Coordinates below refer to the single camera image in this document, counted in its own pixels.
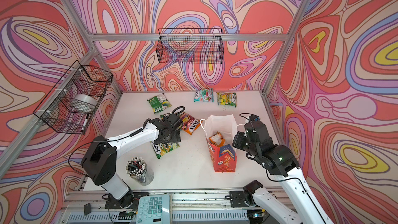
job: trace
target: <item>glass cup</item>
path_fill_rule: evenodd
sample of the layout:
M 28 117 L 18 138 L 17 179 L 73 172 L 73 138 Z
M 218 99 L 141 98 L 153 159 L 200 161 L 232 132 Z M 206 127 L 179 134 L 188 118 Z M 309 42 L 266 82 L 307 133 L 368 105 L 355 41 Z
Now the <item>glass cup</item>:
M 141 185 L 146 186 L 153 181 L 154 173 L 151 168 L 148 167 L 147 163 L 144 162 L 145 169 L 142 172 L 141 176 L 130 175 L 135 181 L 139 182 Z

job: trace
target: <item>white tabletop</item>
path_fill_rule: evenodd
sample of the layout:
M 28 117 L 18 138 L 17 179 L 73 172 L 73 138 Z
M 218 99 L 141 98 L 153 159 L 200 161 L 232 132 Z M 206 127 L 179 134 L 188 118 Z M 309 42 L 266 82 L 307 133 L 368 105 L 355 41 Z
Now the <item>white tabletop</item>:
M 154 114 L 147 99 L 157 94 L 159 93 L 123 93 L 106 137 L 137 129 L 147 118 L 159 118 L 160 114 L 171 112 L 178 106 L 184 106 L 185 112 L 197 119 L 206 119 L 211 114 L 218 116 L 233 114 L 237 124 L 243 124 L 245 121 L 239 116 L 240 113 L 256 114 L 267 126 L 269 135 L 277 144 L 260 92 L 236 92 L 238 105 L 236 108 L 218 106 L 216 100 L 215 102 L 194 102 L 194 92 L 164 93 L 172 107 Z M 239 126 L 238 131 L 244 131 L 243 126 Z M 151 143 L 131 150 L 117 160 L 116 171 L 133 190 L 241 188 L 253 180 L 258 180 L 265 187 L 279 186 L 278 183 L 271 182 L 267 178 L 265 169 L 245 157 L 246 152 L 237 150 L 236 154 L 236 172 L 214 172 L 205 133 L 199 127 L 192 135 L 181 131 L 180 147 L 160 159 L 156 157 Z M 126 174 L 126 163 L 135 156 L 142 157 L 154 171 L 154 180 L 147 186 L 141 186 Z M 88 178 L 84 190 L 103 190 L 103 188 L 96 186 Z

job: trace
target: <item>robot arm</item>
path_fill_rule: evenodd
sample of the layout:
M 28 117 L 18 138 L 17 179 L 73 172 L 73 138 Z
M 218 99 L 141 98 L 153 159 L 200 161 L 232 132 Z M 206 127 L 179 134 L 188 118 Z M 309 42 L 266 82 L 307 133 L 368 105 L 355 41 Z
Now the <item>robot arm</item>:
M 120 207 L 129 207 L 134 195 L 117 175 L 116 160 L 146 142 L 154 141 L 155 144 L 180 142 L 180 128 L 183 122 L 178 114 L 184 110 L 185 107 L 177 107 L 163 120 L 147 119 L 142 127 L 116 137 L 96 137 L 84 155 L 81 166 L 94 184 L 107 190 Z
M 333 224 L 308 186 L 291 150 L 284 145 L 274 145 L 267 127 L 254 120 L 255 117 L 250 116 L 250 122 L 244 126 L 246 132 L 238 132 L 232 146 L 246 151 L 248 159 L 256 161 L 275 177 L 298 214 L 274 198 L 256 180 L 244 187 L 245 201 L 262 207 L 279 223 Z

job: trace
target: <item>bag handle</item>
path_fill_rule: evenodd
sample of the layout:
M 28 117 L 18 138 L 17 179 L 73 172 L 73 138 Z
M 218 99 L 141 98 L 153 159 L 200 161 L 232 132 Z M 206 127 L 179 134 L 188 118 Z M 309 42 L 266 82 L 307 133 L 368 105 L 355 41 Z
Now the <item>bag handle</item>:
M 202 121 L 206 121 L 206 120 L 205 120 L 204 118 L 202 118 L 201 120 L 199 120 L 200 126 L 202 127 L 203 131 L 205 131 L 205 128 L 204 128 L 204 126 L 203 126 L 203 124 L 202 124 Z

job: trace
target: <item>black wire basket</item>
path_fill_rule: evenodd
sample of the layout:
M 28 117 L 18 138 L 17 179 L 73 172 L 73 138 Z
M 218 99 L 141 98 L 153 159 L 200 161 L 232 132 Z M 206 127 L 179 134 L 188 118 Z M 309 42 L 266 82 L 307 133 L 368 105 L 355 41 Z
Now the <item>black wire basket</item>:
M 221 28 L 160 28 L 158 31 L 159 63 L 222 64 Z
M 33 113 L 58 133 L 85 134 L 112 79 L 111 72 L 96 66 L 80 65 L 47 109 L 38 115 L 38 107 L 51 91 Z

